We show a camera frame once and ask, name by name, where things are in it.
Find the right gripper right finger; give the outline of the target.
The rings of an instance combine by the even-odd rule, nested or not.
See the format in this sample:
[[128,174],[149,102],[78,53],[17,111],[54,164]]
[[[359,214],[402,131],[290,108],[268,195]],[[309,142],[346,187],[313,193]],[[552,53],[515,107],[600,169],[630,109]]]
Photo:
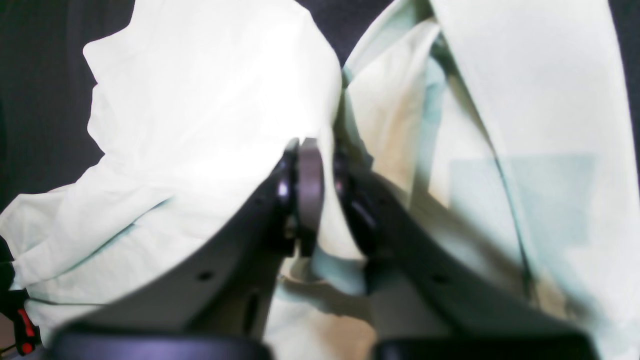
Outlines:
[[448,254],[382,178],[333,156],[334,188],[365,256],[375,351],[592,351],[586,333],[533,309]]

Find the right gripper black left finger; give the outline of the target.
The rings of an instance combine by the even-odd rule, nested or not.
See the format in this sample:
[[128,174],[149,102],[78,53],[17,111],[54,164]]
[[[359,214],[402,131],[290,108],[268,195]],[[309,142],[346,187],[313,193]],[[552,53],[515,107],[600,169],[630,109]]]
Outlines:
[[278,164],[201,248],[141,289],[55,335],[214,333],[259,338],[283,261],[316,247],[324,196],[317,139],[291,140]]

